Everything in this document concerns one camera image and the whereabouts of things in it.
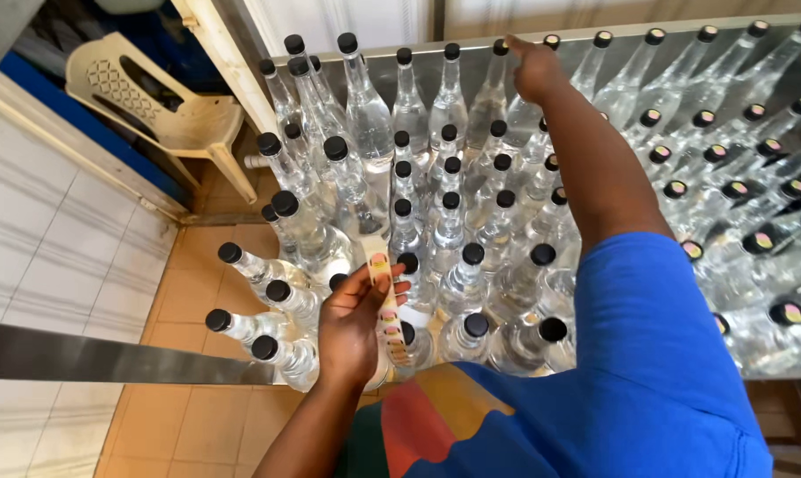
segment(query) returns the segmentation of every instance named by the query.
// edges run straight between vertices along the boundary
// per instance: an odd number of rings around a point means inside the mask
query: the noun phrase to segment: person's left hand
[[[392,266],[392,276],[406,266]],[[377,312],[389,293],[391,278],[377,277],[371,285],[367,266],[342,282],[321,306],[318,322],[319,380],[349,389],[365,387],[377,370]],[[410,283],[395,283],[398,306],[406,302]]]

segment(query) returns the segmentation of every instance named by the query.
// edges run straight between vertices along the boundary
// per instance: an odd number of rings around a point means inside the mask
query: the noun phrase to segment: blue sleeve
[[[577,366],[616,375],[760,436],[742,379],[680,245],[633,232],[593,247],[575,296]]]

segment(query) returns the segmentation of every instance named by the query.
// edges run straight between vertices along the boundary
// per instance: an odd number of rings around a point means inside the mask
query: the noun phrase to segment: chair backrest
[[[158,136],[157,124],[162,122],[162,117],[175,116],[175,113],[162,106],[130,77],[123,67],[122,59],[130,60],[183,101],[197,98],[194,92],[153,63],[120,33],[87,42],[70,54],[66,67],[66,92],[88,107],[157,143],[157,138],[150,133]]]

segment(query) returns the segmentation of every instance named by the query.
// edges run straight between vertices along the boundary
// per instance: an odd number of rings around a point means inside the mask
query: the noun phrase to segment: hand
[[[565,79],[557,55],[547,46],[537,46],[513,35],[508,35],[506,42],[521,61],[512,71],[516,91],[525,100],[538,104],[552,85]]]
[[[392,276],[400,275],[406,266],[392,266]],[[321,306],[318,322],[318,356],[321,362],[319,380],[325,385],[348,389],[362,388],[377,370],[377,311],[389,293],[389,276],[377,277],[374,286],[367,266],[360,267],[342,282]],[[410,283],[395,283],[395,300],[406,302]]]

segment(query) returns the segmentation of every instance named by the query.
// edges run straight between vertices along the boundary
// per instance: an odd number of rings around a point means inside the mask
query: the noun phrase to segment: white plastic chair
[[[145,92],[123,69],[122,58],[135,62],[182,98],[176,112]],[[66,81],[67,94],[159,147],[197,189],[199,183],[175,157],[212,160],[247,203],[256,201],[256,191],[232,155],[232,141],[244,123],[244,109],[232,96],[194,94],[120,33],[75,49],[67,60]],[[147,131],[130,124],[115,110],[132,116]]]

